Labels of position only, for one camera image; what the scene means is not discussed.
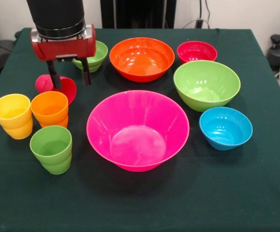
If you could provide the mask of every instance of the pink bowl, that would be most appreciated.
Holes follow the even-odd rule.
[[[62,83],[61,89],[54,88],[49,74],[44,74],[38,77],[35,83],[35,88],[39,93],[43,93],[46,91],[61,92],[66,95],[68,99],[68,104],[70,105],[76,97],[76,93],[77,93],[76,83],[72,79],[64,76],[61,76],[60,78]]]
[[[153,169],[185,145],[189,122],[172,99],[130,90],[100,102],[87,120],[86,134],[103,158],[132,172]]]
[[[202,41],[184,42],[178,47],[177,53],[182,64],[194,60],[215,61],[217,58],[216,49],[211,44]]]

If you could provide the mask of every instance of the orange cup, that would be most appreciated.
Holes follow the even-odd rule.
[[[42,128],[52,125],[67,128],[68,99],[65,94],[57,91],[41,93],[32,100],[30,107]]]

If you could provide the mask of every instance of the green bowl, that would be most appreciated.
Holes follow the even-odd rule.
[[[103,61],[105,60],[106,56],[108,54],[108,48],[107,46],[100,42],[96,41],[96,53],[93,57],[87,58],[87,63],[90,68],[90,73],[97,71]],[[83,70],[83,65],[81,61],[79,60],[73,60],[72,61],[79,69]]]
[[[208,60],[181,65],[174,73],[174,84],[182,100],[199,112],[226,105],[241,87],[231,68]]]

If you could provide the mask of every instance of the blue bowl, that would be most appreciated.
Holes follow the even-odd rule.
[[[205,111],[199,124],[207,141],[220,151],[240,146],[252,136],[249,119],[241,112],[227,107],[215,107]]]

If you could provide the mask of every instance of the bowl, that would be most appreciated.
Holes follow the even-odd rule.
[[[230,150],[246,143],[252,136],[252,124],[241,112],[216,107],[204,112],[199,120],[207,141],[220,151]]]
[[[96,40],[96,53],[93,57],[87,58],[88,67],[90,68],[90,73],[96,72],[108,54],[107,46]],[[79,60],[72,61],[80,70],[83,70],[83,65]]]
[[[185,145],[189,122],[172,99],[130,90],[100,102],[87,120],[86,133],[103,158],[132,172],[151,170]]]
[[[76,97],[77,86],[76,83],[67,77],[61,76],[62,88],[54,88],[51,77],[48,74],[41,75],[35,82],[35,88],[39,93],[47,91],[57,91],[66,95],[68,99],[68,105],[70,105]]]
[[[199,112],[226,105],[241,87],[232,69],[208,60],[181,65],[174,73],[174,84],[182,100]]]
[[[177,53],[182,64],[194,60],[215,61],[217,58],[216,49],[211,44],[201,41],[184,42],[178,47]]]
[[[161,77],[173,64],[174,52],[166,43],[146,37],[131,38],[116,44],[110,62],[126,79],[150,82]]]

